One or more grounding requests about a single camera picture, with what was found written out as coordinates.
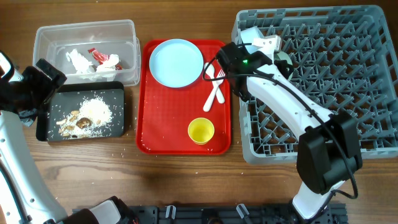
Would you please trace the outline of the mint green bowl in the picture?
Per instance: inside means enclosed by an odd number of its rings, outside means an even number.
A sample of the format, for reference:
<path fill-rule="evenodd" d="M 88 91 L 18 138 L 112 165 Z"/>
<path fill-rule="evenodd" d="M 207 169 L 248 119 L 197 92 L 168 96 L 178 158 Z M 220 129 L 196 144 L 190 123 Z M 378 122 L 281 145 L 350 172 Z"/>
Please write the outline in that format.
<path fill-rule="evenodd" d="M 274 54 L 274 64 L 279 72 L 290 81 L 293 77 L 294 67 L 289 55 L 283 51 Z"/>

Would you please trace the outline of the white tissue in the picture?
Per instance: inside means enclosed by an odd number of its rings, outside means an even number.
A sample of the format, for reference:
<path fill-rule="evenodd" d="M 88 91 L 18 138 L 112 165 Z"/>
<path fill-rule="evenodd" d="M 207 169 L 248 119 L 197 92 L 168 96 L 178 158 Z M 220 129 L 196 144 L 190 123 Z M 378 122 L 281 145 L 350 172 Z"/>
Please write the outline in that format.
<path fill-rule="evenodd" d="M 71 52 L 67 52 L 65 55 L 67 60 L 75 67 L 77 74 L 93 73 L 95 71 L 93 68 L 93 63 L 86 57 L 82 56 L 77 49 L 73 49 Z"/>
<path fill-rule="evenodd" d="M 113 72 L 116 71 L 115 65 L 119 64 L 119 56 L 116 54 L 111 54 L 109 60 L 105 61 L 102 65 L 98 65 L 96 68 L 97 72 Z"/>

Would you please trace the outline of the rice and nut leftovers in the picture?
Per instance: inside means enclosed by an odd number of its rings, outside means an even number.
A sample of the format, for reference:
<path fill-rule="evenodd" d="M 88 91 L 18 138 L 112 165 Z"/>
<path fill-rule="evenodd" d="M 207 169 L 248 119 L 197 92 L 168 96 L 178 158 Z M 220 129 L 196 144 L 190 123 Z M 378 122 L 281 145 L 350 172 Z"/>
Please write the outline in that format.
<path fill-rule="evenodd" d="M 77 109 L 59 110 L 55 129 L 62 139 L 103 137 L 103 129 L 109 128 L 113 114 L 103 97 L 84 98 Z"/>

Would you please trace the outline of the light blue plate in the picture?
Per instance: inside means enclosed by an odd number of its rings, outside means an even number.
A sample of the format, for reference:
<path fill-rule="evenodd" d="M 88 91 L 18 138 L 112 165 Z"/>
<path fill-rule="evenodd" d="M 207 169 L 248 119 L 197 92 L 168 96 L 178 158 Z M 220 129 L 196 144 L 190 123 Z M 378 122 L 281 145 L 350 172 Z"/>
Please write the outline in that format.
<path fill-rule="evenodd" d="M 204 58 L 200 49 L 184 39 L 170 39 L 151 53 L 149 69 L 154 79 L 169 88 L 183 88 L 200 76 Z"/>

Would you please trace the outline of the light blue small bowl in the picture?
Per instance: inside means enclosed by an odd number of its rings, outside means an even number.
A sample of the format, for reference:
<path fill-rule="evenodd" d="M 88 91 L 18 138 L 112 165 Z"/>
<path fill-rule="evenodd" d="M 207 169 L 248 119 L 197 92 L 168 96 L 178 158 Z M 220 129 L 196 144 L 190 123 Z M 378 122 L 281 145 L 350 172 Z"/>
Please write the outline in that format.
<path fill-rule="evenodd" d="M 258 49 L 257 47 L 253 47 L 252 45 L 250 45 L 252 44 L 255 38 L 264 38 L 264 35 L 262 34 L 262 32 L 259 30 L 258 27 L 251 27 L 241 31 L 242 43 L 248 44 L 245 45 L 245 48 L 249 54 L 254 53 Z"/>

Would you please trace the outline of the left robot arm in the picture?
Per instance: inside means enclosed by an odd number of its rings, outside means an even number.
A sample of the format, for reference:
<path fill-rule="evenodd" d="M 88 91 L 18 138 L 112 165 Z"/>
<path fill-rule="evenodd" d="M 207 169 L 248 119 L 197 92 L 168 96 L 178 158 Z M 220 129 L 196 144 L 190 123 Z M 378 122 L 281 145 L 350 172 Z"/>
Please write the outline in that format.
<path fill-rule="evenodd" d="M 1 208 L 8 223 L 140 223 L 112 196 L 68 215 L 47 188 L 30 154 L 23 125 L 30 125 L 65 83 L 45 59 L 22 73 L 1 53 Z"/>

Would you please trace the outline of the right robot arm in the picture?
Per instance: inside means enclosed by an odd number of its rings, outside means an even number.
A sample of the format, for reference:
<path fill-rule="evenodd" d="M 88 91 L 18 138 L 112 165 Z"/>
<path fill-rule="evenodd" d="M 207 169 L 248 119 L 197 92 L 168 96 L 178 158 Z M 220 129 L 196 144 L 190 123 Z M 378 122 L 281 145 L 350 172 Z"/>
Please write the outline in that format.
<path fill-rule="evenodd" d="M 298 219 L 310 223 L 336 194 L 358 197 L 354 173 L 363 166 L 358 124 L 347 112 L 334 114 L 294 87 L 288 80 L 292 62 L 280 53 L 278 41 L 254 39 L 223 46 L 215 60 L 236 96 L 261 100 L 297 138 L 302 184 L 292 206 Z"/>

